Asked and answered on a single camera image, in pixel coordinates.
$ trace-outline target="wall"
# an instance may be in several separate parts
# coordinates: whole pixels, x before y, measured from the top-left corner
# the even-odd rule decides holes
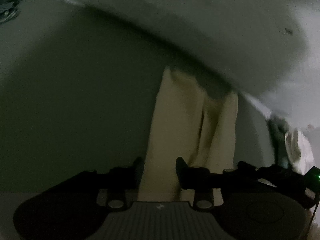
[[[73,1],[174,43],[293,126],[320,126],[320,0]]]
[[[229,87],[199,63],[93,9],[25,0],[0,25],[0,191],[43,191],[83,170],[144,156],[166,66],[212,97]]]

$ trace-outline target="beige curtain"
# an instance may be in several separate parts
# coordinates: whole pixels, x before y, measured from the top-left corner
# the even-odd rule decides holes
[[[156,99],[138,201],[193,201],[175,172],[181,156],[190,166],[222,173],[233,168],[238,95],[211,99],[196,78],[166,68]],[[214,191],[215,203],[221,203]]]

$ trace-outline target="white fabric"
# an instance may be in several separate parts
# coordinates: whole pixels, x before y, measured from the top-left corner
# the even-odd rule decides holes
[[[287,132],[284,140],[289,162],[295,172],[304,175],[316,165],[311,145],[301,130]]]
[[[320,126],[320,0],[73,1],[180,46],[293,127]]]

